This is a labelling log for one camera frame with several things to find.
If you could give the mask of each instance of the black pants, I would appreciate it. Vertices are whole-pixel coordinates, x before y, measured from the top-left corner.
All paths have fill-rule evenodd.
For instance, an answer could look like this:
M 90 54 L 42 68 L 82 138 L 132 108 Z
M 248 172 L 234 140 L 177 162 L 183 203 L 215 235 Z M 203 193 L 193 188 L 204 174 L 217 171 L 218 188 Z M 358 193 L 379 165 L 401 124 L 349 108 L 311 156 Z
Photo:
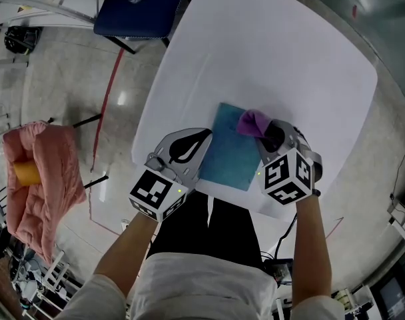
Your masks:
M 155 253 L 194 253 L 235 262 L 263 271 L 250 212 L 214 200 L 208 221 L 208 197 L 194 192 L 161 224 L 147 257 Z

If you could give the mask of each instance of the blue chair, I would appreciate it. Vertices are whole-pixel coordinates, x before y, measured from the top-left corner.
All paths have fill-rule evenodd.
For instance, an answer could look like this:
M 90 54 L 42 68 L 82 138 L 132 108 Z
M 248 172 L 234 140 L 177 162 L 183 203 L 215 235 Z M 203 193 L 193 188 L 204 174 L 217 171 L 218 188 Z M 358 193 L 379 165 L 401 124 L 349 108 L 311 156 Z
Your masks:
M 117 37 L 159 38 L 167 47 L 167 37 L 181 1 L 142 0 L 133 4 L 127 0 L 105 0 L 93 30 L 132 54 L 135 51 Z

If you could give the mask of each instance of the pink coat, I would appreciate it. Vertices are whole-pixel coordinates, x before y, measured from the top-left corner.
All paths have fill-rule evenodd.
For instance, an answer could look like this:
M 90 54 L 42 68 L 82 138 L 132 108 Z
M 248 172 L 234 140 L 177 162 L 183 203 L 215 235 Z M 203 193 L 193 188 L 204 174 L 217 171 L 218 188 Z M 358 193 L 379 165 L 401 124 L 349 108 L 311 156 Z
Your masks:
M 7 228 L 51 264 L 56 228 L 86 199 L 72 127 L 32 122 L 3 137 L 7 160 Z M 13 163 L 34 159 L 41 184 L 24 187 Z

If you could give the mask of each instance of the purple cloth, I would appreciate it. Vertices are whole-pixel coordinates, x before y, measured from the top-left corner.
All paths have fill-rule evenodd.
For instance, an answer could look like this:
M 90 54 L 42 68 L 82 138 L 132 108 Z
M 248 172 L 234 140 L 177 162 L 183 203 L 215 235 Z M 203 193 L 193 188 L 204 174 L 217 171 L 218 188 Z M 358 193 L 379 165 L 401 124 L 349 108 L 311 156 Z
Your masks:
M 272 119 L 256 109 L 249 109 L 238 120 L 236 131 L 242 135 L 264 137 Z

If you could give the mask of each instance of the black wrist strap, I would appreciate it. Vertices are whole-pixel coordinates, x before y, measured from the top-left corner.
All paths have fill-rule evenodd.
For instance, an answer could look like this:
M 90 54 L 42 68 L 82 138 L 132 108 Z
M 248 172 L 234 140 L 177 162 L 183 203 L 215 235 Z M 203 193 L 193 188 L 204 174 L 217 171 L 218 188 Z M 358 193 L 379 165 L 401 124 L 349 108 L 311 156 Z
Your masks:
M 321 192 L 317 189 L 312 189 L 312 195 L 319 197 L 319 196 L 321 196 Z

